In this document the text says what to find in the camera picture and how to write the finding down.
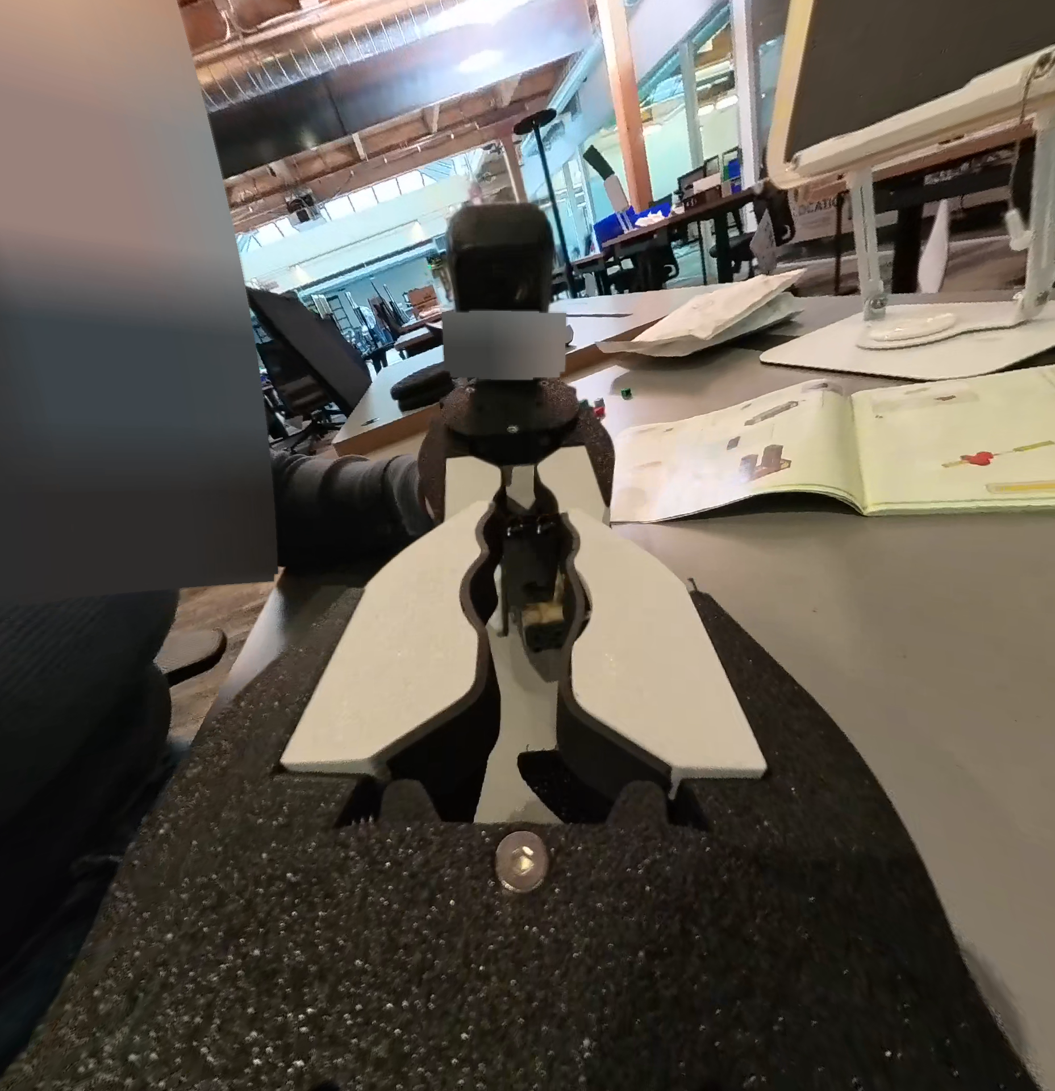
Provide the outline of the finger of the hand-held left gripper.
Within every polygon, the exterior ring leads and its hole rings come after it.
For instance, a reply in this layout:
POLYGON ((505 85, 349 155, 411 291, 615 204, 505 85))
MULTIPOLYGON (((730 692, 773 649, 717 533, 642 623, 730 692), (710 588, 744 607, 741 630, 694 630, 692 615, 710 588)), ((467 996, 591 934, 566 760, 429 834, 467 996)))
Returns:
POLYGON ((473 456, 454 456, 444 463, 444 521, 461 515, 463 511, 493 506, 503 489, 500 467, 473 456))
POLYGON ((570 516, 579 511, 584 517, 609 525, 609 501, 603 495, 586 447, 561 447, 535 467, 536 491, 544 499, 544 508, 570 516))

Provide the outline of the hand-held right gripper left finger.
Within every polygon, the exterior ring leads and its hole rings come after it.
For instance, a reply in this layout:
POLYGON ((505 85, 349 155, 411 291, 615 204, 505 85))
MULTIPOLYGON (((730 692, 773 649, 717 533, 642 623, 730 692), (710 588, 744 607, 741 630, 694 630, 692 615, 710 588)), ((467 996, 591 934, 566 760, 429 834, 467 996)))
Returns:
POLYGON ((470 504, 368 584, 281 753, 286 771, 468 778, 497 741, 488 622, 493 502, 470 504))

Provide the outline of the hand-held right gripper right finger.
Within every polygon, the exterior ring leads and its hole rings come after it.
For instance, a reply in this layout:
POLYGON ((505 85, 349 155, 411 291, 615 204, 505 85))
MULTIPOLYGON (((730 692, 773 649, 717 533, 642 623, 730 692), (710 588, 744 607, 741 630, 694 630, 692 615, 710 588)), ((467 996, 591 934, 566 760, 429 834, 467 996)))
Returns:
POLYGON ((562 684, 565 762, 583 780, 760 779, 762 747, 684 582, 585 511, 566 520, 589 616, 562 684))

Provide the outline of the long black brick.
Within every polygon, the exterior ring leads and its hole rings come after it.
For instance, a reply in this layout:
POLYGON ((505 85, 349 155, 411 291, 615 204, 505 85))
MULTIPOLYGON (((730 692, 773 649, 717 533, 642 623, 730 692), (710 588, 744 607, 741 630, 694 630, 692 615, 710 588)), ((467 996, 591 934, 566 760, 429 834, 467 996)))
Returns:
POLYGON ((514 627, 519 627, 524 606, 551 599, 558 576, 563 576, 562 560, 567 544, 558 513, 529 511, 507 517, 499 582, 501 635, 508 636, 514 627))

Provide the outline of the grey and yellow brick assembly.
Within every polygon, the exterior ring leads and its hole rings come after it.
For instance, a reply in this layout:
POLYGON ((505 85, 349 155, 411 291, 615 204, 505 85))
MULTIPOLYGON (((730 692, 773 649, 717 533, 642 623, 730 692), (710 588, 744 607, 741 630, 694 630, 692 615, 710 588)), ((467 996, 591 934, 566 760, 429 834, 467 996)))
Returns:
POLYGON ((570 635, 582 634, 590 619, 590 607, 586 607, 584 618, 575 623, 574 598, 563 576, 559 575, 550 600, 530 603, 520 610, 518 626, 528 663, 547 682, 559 680, 563 648, 570 635))

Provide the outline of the person's left forearm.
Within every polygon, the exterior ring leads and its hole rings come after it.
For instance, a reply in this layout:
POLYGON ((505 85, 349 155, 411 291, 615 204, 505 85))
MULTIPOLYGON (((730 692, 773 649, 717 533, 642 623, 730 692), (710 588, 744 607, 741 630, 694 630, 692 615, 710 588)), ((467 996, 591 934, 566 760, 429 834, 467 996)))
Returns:
POLYGON ((328 459, 272 451, 269 461, 278 568, 384 561, 435 525, 410 455, 328 459))

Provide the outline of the grey desk with wooden edge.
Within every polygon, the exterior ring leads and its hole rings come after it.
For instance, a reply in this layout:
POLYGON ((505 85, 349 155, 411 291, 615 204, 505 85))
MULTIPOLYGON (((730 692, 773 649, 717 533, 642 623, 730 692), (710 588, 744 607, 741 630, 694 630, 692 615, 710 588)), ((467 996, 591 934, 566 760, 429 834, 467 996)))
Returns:
MULTIPOLYGON (((559 303, 573 333, 564 379, 582 401, 606 398, 602 425, 611 435, 634 425, 706 413, 786 385, 783 371, 762 364, 762 352, 796 335, 798 320, 682 359, 607 355, 597 347, 610 339, 633 338, 678 307, 710 291, 697 287, 559 303), (634 389, 630 401, 621 398, 623 388, 634 389)), ((384 370, 334 436, 334 452, 371 457, 417 453, 437 407, 401 413, 389 389, 401 377, 441 359, 441 350, 433 349, 384 370)))

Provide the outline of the black mesh chair back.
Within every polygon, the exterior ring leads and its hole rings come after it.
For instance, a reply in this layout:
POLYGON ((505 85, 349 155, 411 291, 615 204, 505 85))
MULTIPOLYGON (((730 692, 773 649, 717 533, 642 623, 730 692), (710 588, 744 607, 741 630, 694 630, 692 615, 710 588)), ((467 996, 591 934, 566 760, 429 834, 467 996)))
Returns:
POLYGON ((455 388, 455 380, 442 364, 430 364, 401 377, 389 389, 389 396, 401 413, 437 405, 455 388))

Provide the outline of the crumpled white paper bag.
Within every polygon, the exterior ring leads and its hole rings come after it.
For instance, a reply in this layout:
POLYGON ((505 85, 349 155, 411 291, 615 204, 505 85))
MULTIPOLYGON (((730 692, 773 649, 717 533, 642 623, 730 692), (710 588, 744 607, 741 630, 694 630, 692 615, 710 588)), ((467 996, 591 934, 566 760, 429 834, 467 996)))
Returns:
POLYGON ((597 347, 607 355, 682 359, 772 329, 799 314, 801 305, 793 289, 804 274, 806 269, 798 267, 719 285, 678 307, 642 334, 597 347))

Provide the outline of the black mesh office chair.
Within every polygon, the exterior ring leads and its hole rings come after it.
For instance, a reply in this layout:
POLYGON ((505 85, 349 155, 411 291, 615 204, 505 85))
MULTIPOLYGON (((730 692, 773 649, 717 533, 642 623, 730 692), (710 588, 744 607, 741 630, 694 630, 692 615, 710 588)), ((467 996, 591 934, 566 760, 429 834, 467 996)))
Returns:
POLYGON ((365 396, 372 374, 334 320, 319 317, 291 295, 251 287, 245 293, 273 389, 263 395, 271 451, 293 453, 339 428, 365 396))

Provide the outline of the brown background table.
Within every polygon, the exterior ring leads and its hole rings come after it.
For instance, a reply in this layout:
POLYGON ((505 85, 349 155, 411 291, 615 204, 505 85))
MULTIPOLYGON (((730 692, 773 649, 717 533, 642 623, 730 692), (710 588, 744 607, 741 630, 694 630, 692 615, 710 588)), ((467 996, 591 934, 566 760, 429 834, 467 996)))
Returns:
POLYGON ((717 284, 731 284, 736 273, 733 269, 733 248, 730 242, 729 219, 738 211, 750 206, 756 191, 746 188, 726 197, 710 197, 694 204, 690 209, 675 211, 663 220, 635 228, 602 244, 601 255, 607 262, 630 259, 636 272, 635 290, 639 293, 656 292, 666 288, 664 250, 669 250, 672 238, 680 228, 710 223, 715 247, 717 284))

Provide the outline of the open instruction booklet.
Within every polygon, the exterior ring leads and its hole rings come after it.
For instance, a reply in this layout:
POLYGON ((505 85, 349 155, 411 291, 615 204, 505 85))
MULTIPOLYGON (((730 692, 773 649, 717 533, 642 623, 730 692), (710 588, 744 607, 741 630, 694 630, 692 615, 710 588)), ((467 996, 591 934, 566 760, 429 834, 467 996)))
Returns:
POLYGON ((1055 364, 858 389, 819 377, 615 440, 613 521, 804 494, 863 516, 1055 511, 1055 364))

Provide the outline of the person's dark sweater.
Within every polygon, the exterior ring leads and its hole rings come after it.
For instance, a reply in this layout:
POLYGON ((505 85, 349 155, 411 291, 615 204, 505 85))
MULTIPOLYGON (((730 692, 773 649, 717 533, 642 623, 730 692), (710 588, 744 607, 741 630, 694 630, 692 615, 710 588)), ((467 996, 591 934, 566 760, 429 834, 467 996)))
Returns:
POLYGON ((170 771, 180 594, 0 606, 0 1079, 56 1000, 170 771))

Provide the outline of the printed cardboard box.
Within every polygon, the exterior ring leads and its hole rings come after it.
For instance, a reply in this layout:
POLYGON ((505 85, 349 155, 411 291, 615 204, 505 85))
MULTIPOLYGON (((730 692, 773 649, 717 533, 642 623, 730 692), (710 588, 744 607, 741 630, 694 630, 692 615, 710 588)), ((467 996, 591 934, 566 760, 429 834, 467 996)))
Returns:
POLYGON ((801 185, 788 191, 788 207, 793 243, 832 238, 839 226, 844 229, 851 226, 847 192, 816 192, 801 185))

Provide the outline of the dark divider panel pale edge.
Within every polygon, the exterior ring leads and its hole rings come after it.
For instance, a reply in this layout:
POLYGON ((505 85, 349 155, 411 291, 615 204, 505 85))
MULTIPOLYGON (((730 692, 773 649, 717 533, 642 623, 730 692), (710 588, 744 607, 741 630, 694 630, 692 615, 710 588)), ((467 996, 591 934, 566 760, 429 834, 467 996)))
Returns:
POLYGON ((786 21, 767 144, 774 184, 772 152, 886 120, 1055 45, 1055 1, 793 1, 786 21))

